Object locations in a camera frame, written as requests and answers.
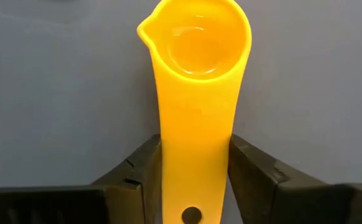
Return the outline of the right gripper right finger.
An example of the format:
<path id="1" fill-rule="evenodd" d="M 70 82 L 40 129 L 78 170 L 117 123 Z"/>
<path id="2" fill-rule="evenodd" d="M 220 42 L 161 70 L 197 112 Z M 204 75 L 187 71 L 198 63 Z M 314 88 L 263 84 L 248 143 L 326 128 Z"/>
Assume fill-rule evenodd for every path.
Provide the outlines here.
<path id="1" fill-rule="evenodd" d="M 327 184 L 235 134 L 228 176 L 244 224 L 362 224 L 362 184 Z"/>

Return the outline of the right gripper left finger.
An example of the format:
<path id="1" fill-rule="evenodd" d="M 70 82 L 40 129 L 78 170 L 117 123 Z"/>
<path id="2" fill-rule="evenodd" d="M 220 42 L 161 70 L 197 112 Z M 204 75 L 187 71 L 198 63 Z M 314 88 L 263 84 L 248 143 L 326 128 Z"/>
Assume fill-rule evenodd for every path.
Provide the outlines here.
<path id="1" fill-rule="evenodd" d="M 89 185 L 0 188 L 0 224 L 155 224 L 161 168 L 156 134 Z"/>

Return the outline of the yellow measuring cup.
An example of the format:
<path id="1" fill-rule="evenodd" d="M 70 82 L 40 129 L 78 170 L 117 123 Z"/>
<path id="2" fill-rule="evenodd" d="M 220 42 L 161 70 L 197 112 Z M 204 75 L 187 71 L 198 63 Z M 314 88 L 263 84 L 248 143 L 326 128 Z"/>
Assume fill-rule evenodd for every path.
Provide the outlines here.
<path id="1" fill-rule="evenodd" d="M 160 0 L 137 27 L 154 71 L 162 224 L 220 224 L 236 105 L 252 45 L 236 0 Z"/>

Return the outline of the blue-grey table mat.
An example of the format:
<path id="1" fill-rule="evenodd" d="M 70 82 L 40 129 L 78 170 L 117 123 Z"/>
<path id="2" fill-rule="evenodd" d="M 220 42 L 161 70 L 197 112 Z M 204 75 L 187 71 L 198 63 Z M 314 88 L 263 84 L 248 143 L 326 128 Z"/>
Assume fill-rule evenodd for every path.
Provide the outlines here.
<path id="1" fill-rule="evenodd" d="M 153 135 L 137 26 L 159 0 L 0 0 L 0 188 L 89 185 Z M 236 0 L 253 32 L 233 135 L 362 184 L 362 0 Z M 227 169 L 221 221 L 244 224 Z"/>

